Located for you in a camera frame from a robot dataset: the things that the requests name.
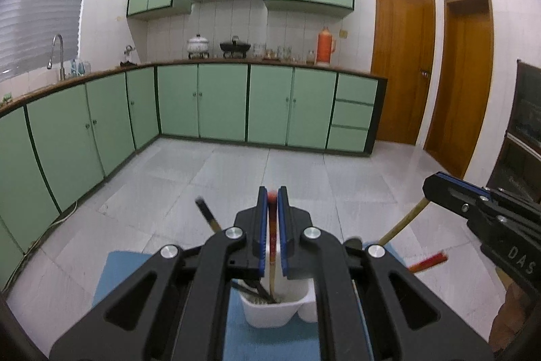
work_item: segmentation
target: black pot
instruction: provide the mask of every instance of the black pot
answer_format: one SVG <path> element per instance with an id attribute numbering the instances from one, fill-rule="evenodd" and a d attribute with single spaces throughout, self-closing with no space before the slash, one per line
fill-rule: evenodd
<path id="1" fill-rule="evenodd" d="M 251 45 L 246 42 L 241 42 L 239 36 L 233 36 L 231 42 L 222 42 L 220 48 L 224 52 L 242 52 L 245 53 L 250 49 Z"/>

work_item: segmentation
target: faucet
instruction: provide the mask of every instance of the faucet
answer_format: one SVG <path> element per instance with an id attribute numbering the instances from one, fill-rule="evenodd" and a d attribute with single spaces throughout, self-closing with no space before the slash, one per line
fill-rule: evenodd
<path id="1" fill-rule="evenodd" d="M 56 38 L 60 39 L 60 80 L 66 80 L 66 71 L 64 71 L 64 41 L 62 40 L 62 35 L 55 34 L 55 36 L 52 38 L 52 46 L 51 46 L 51 57 L 49 57 L 49 63 L 47 63 L 47 69 L 52 69 L 52 57 L 55 53 L 55 44 L 56 44 Z"/>

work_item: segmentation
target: window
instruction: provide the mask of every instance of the window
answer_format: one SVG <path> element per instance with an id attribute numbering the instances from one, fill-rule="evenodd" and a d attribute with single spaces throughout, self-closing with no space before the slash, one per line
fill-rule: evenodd
<path id="1" fill-rule="evenodd" d="M 81 4 L 82 0 L 0 0 L 0 81 L 46 66 L 56 33 L 64 40 L 64 60 L 77 57 Z M 53 60 L 58 62 L 60 49 Z"/>

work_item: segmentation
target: orange thermos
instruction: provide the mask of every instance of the orange thermos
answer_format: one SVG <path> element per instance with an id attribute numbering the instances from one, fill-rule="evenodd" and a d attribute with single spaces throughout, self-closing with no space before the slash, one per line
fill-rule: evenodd
<path id="1" fill-rule="evenodd" d="M 315 64 L 319 66 L 331 65 L 331 54 L 336 49 L 336 40 L 327 27 L 323 27 L 317 35 L 317 56 Z"/>

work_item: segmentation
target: countertop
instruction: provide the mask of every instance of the countertop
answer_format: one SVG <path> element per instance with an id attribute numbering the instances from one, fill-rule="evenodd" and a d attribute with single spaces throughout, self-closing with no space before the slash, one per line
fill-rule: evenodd
<path id="1" fill-rule="evenodd" d="M 366 78 L 373 78 L 376 80 L 385 79 L 383 77 L 371 75 L 366 72 L 359 72 L 355 71 L 350 68 L 344 68 L 341 66 L 331 66 L 331 67 L 322 67 L 322 66 L 316 66 L 316 65 L 307 65 L 306 63 L 291 63 L 291 62 L 281 62 L 280 60 L 261 60 L 261 59 L 223 59 L 223 58 L 217 58 L 217 59 L 179 59 L 179 60 L 167 60 L 167 61 L 156 61 L 152 63 L 145 63 L 140 65 L 134 65 L 134 66 L 125 66 L 120 67 L 116 66 L 114 68 L 111 68 L 109 70 L 105 71 L 98 71 L 98 72 L 92 72 L 88 75 L 83 75 L 79 77 L 73 77 L 69 78 L 67 80 L 64 80 L 62 82 L 57 82 L 53 85 L 45 86 L 40 89 L 37 89 L 35 91 L 29 92 L 28 94 L 25 94 L 23 96 L 17 97 L 10 103 L 2 106 L 0 108 L 0 117 L 3 115 L 12 112 L 13 110 L 20 108 L 21 106 L 24 106 L 25 104 L 37 100 L 39 98 L 45 97 L 53 92 L 58 92 L 63 89 L 67 89 L 68 87 L 76 86 L 79 84 L 83 84 L 86 82 L 90 82 L 92 80 L 107 77 L 109 75 L 119 74 L 121 72 L 127 72 L 127 71 L 133 71 L 137 69 L 147 68 L 151 66 L 161 66 L 161 65 L 190 65 L 195 63 L 243 63 L 243 64 L 252 64 L 252 65 L 271 65 L 271 66 L 293 66 L 296 68 L 306 68 L 306 69 L 314 69 L 319 71 L 332 71 L 332 72 L 339 72 L 344 74 L 351 74 L 351 75 L 357 75 L 362 76 Z"/>

